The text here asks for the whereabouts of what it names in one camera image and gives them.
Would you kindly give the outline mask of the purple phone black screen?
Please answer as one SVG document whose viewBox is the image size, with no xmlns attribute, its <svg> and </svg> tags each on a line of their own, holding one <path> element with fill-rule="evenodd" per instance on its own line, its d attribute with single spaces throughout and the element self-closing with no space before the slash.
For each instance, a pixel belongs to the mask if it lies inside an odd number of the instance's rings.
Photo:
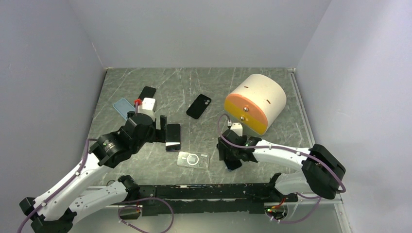
<svg viewBox="0 0 412 233">
<path fill-rule="evenodd" d="M 181 149 L 181 125 L 174 123 L 166 127 L 165 149 L 167 152 L 179 151 Z"/>
</svg>

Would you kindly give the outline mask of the clear magsafe phone case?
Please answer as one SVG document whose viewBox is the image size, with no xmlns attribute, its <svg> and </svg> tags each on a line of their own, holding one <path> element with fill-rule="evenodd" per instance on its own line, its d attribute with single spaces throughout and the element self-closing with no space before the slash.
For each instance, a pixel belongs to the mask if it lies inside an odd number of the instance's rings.
<svg viewBox="0 0 412 233">
<path fill-rule="evenodd" d="M 178 153 L 176 164 L 182 167 L 207 170 L 209 167 L 209 160 L 210 156 L 207 154 L 180 151 Z"/>
</svg>

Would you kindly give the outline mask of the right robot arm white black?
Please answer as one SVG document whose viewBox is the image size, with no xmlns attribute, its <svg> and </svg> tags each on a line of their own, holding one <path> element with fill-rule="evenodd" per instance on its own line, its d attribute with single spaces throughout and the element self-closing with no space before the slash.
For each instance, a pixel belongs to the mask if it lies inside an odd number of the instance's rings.
<svg viewBox="0 0 412 233">
<path fill-rule="evenodd" d="M 220 160 L 273 163 L 295 170 L 295 174 L 277 173 L 271 178 L 267 195 L 272 201 L 302 192 L 332 200 L 338 193 L 346 192 L 345 167 L 321 144 L 311 148 L 288 147 L 226 130 L 218 137 L 217 148 Z"/>
</svg>

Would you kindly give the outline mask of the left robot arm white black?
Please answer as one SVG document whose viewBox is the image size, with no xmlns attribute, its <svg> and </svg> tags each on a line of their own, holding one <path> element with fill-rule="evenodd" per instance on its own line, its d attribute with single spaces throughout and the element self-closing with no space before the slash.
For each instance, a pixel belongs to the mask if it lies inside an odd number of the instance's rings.
<svg viewBox="0 0 412 233">
<path fill-rule="evenodd" d="M 67 233 L 86 216 L 115 203 L 139 201 L 140 186 L 123 175 L 106 188 L 88 195 L 82 193 L 98 178 L 131 158 L 146 143 L 166 139 L 167 117 L 160 117 L 160 129 L 152 113 L 128 113 L 126 123 L 117 131 L 88 139 L 81 161 L 64 178 L 42 195 L 24 198 L 19 206 L 35 233 Z"/>
</svg>

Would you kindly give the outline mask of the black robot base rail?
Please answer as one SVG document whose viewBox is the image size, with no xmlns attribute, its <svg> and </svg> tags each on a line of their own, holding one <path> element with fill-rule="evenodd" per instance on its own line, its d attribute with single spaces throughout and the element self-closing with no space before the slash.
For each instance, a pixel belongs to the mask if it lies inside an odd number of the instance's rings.
<svg viewBox="0 0 412 233">
<path fill-rule="evenodd" d="M 270 183 L 142 185 L 121 204 L 138 205 L 143 216 L 248 212 L 263 214 L 271 206 L 298 201 Z"/>
</svg>

